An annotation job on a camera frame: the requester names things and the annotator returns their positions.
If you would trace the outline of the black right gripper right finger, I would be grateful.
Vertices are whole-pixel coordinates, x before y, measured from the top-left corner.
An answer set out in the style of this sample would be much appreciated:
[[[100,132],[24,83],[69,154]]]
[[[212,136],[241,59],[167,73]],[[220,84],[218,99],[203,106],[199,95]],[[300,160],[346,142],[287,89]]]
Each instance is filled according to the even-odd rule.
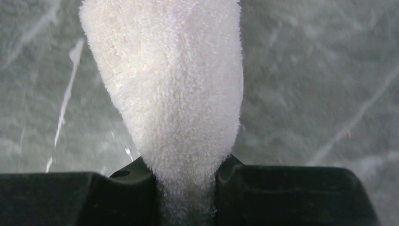
[[[245,165],[230,156],[216,177],[217,226],[378,226],[345,168]]]

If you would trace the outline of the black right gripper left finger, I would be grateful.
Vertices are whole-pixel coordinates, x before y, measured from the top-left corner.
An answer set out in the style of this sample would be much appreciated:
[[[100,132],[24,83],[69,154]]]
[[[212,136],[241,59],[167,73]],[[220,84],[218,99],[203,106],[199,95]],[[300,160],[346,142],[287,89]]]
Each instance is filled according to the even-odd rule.
[[[141,158],[96,172],[2,174],[3,226],[154,226],[156,182]]]

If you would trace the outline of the white towel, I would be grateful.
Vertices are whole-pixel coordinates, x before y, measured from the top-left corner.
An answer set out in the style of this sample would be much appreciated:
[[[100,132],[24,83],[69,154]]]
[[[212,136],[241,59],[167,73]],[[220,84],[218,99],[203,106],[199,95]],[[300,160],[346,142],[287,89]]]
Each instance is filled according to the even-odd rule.
[[[159,191],[162,226],[210,226],[215,174],[240,127],[236,0],[85,0],[79,16],[111,100]]]

